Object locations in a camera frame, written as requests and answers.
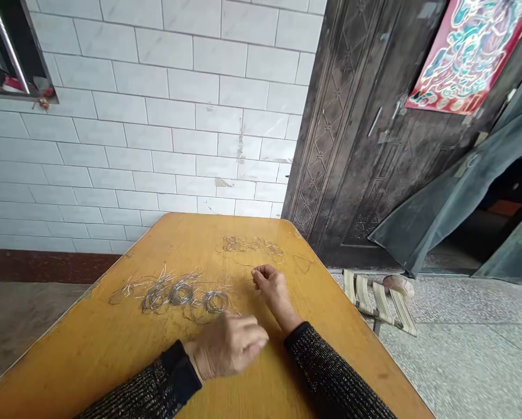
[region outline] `sparkly black sweater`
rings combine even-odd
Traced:
[[[395,415],[308,322],[284,346],[306,379],[320,417],[390,419]],[[181,341],[78,418],[169,419],[201,389]]]

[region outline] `yellow table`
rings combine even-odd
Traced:
[[[219,252],[221,236],[262,237],[278,244],[298,313],[371,385],[399,418],[432,418],[399,367],[286,220],[168,214],[138,241],[0,380],[0,419],[67,418],[152,362],[176,339],[200,326],[181,307],[142,314],[141,300],[110,305],[131,275],[204,272],[201,281],[226,282],[233,309],[255,315],[271,340],[238,377],[207,382],[178,418],[306,418],[314,414],[301,378],[282,346],[281,332],[254,291],[250,267],[275,263],[263,252]]]

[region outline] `dark brown door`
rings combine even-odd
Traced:
[[[327,266],[399,269],[367,236],[491,128],[522,79],[521,41],[476,118],[405,108],[445,7],[328,2],[283,210]]]

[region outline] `baseboard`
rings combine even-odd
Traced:
[[[92,284],[120,257],[0,249],[0,281]]]

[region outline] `hand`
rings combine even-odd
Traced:
[[[303,320],[292,307],[288,286],[284,273],[274,266],[263,265],[251,271],[255,289],[261,290],[272,315],[287,336],[294,331]]]
[[[242,372],[261,353],[268,335],[252,315],[222,313],[197,340],[183,344],[201,382]]]

